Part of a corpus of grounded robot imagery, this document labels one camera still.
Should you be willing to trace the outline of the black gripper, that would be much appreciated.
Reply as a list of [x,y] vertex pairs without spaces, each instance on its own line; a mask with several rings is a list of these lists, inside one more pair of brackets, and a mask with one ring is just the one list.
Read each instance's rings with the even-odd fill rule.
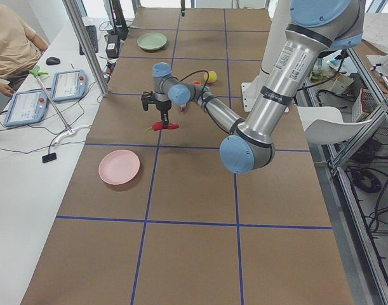
[[168,128],[168,111],[171,109],[171,101],[160,101],[155,100],[154,101],[156,105],[156,109],[161,112],[161,119],[163,122],[163,129]]

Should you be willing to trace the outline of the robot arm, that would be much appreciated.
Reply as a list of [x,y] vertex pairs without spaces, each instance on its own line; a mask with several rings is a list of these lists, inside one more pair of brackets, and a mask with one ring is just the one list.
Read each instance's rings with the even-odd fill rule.
[[290,1],[276,10],[286,41],[261,86],[246,119],[213,95],[206,85],[179,81],[164,62],[152,68],[154,89],[142,95],[146,111],[154,104],[161,128],[169,128],[172,104],[195,102],[228,136],[220,145],[222,163],[232,173],[248,173],[268,165],[275,153],[272,132],[304,79],[324,51],[356,46],[363,36],[364,1]]

